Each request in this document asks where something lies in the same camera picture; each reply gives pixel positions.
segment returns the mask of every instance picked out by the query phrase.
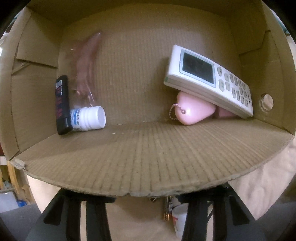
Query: blue object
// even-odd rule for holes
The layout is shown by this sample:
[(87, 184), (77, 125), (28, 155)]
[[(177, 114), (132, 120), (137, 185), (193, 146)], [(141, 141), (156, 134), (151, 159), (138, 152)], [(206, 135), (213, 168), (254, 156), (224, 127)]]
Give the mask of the blue object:
[(18, 204), (19, 207), (23, 207), (23, 206), (27, 205), (27, 203), (25, 201), (23, 201), (23, 200), (17, 201), (17, 204)]

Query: pill bottle label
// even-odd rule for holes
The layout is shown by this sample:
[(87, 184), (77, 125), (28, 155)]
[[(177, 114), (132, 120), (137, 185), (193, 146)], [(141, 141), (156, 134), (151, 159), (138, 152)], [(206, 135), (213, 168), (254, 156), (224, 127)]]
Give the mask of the pill bottle label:
[(71, 111), (71, 123), (74, 131), (83, 131), (79, 125), (79, 116), (81, 109), (75, 109)]

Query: white pill bottle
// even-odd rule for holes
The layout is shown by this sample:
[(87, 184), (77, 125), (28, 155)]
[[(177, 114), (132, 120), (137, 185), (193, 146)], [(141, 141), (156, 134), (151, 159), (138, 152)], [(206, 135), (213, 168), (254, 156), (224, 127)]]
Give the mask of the white pill bottle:
[(71, 110), (73, 131), (101, 129), (106, 125), (106, 115), (102, 106), (84, 107)]

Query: pink object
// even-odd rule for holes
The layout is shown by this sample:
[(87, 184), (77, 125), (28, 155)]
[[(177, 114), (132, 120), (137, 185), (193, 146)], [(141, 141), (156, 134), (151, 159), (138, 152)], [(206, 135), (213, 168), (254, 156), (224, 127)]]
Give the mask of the pink object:
[(214, 104), (182, 91), (177, 96), (177, 104), (179, 108), (175, 108), (175, 115), (184, 125), (195, 124), (209, 117), (216, 110)]
[(223, 109), (222, 107), (217, 106), (215, 111), (215, 117), (217, 119), (223, 119), (223, 118), (235, 118), (238, 116), (226, 109)]
[(101, 33), (97, 32), (74, 48), (76, 59), (76, 98), (78, 106), (97, 106), (97, 90), (95, 84), (95, 60), (101, 40)]

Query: black bottle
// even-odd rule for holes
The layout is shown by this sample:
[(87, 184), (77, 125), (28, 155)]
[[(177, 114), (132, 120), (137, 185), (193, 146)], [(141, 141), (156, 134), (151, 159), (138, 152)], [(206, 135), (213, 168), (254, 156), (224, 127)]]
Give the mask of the black bottle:
[(73, 129), (69, 105), (68, 77), (66, 75), (57, 78), (55, 93), (57, 133), (65, 135)]

